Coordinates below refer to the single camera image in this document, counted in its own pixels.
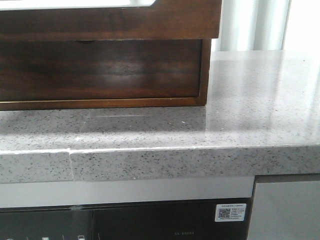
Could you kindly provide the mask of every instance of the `white curtain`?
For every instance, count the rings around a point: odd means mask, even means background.
[[[290,0],[223,0],[220,37],[212,50],[282,49],[289,6]]]

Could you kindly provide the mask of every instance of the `wood grain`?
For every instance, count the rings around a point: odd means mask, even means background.
[[[0,101],[199,96],[201,40],[0,42]]]
[[[157,0],[151,7],[0,11],[0,41],[212,39],[221,4]]]

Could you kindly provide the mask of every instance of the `cabinet door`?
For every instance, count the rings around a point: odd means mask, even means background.
[[[258,178],[248,239],[320,239],[319,203],[319,174]]]

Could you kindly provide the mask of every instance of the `speckled countertop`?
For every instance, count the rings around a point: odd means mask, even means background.
[[[320,58],[212,54],[204,107],[0,112],[0,183],[320,173]]]

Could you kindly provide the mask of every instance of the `gray quartz countertop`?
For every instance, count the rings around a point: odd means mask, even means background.
[[[320,57],[213,52],[208,103],[0,112],[0,183],[320,173]]]

